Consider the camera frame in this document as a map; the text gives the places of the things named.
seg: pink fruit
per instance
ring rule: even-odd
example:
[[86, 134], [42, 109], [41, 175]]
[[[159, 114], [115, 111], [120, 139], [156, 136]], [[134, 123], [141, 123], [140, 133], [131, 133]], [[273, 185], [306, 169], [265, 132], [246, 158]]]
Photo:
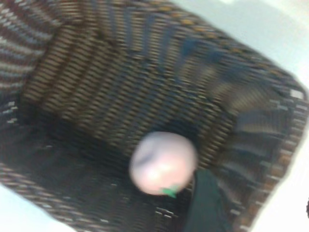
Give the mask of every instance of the pink fruit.
[[163, 189], [179, 192], [185, 188], [196, 166], [196, 150], [189, 140], [174, 133], [153, 132], [137, 146], [129, 169], [141, 191], [165, 195]]

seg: woven basket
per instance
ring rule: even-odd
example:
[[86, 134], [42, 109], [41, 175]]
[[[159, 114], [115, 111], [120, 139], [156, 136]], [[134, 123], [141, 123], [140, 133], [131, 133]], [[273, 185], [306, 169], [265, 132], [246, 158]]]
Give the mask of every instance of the woven basket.
[[78, 232], [181, 231], [130, 181], [151, 131], [191, 139], [234, 231], [286, 173], [309, 115], [285, 71], [165, 0], [0, 0], [0, 182]]

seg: brown wicker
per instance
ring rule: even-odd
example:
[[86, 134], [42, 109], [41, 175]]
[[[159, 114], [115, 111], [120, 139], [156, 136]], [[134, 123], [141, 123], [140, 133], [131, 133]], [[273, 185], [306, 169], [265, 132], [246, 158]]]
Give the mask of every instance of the brown wicker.
[[0, 182], [78, 232], [180, 231], [190, 187], [127, 175], [155, 130], [195, 143], [246, 231], [309, 115], [290, 74], [165, 0], [0, 0], [0, 88]]

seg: white floor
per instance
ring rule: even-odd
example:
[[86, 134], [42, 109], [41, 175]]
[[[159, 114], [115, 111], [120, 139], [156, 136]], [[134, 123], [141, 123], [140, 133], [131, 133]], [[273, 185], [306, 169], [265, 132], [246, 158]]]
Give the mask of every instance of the white floor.
[[[308, 0], [174, 0], [232, 37], [265, 54], [309, 89]], [[252, 232], [308, 232], [309, 136], [290, 173], [269, 199]], [[73, 232], [0, 185], [0, 230]]]

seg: wicker basket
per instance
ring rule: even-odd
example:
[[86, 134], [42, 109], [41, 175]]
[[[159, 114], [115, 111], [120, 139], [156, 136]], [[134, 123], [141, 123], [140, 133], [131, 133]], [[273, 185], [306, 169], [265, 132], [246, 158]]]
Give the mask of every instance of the wicker basket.
[[165, 0], [0, 0], [0, 182], [78, 232], [180, 231], [190, 187], [127, 175], [151, 131], [191, 139], [246, 231], [309, 115], [285, 71]]

